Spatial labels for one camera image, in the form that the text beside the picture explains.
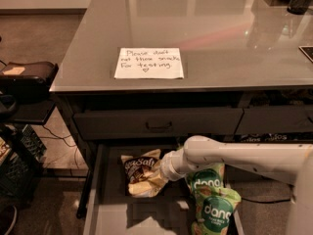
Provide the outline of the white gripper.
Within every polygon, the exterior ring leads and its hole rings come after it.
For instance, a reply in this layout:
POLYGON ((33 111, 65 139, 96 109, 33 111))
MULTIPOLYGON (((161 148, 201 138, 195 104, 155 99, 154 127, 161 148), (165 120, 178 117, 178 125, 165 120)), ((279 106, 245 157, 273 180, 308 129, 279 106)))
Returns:
POLYGON ((193 171, 183 149, 166 153, 160 161, 160 170, 148 177, 157 188, 163 188, 168 180, 177 181, 193 171))

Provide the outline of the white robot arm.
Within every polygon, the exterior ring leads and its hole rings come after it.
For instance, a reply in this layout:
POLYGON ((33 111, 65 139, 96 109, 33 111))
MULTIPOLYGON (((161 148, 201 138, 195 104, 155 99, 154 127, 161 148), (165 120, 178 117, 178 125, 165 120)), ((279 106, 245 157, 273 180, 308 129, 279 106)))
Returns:
POLYGON ((313 235, 312 144, 223 143, 196 135, 179 150, 165 154, 149 179, 163 187, 215 163, 292 185, 286 235, 313 235))

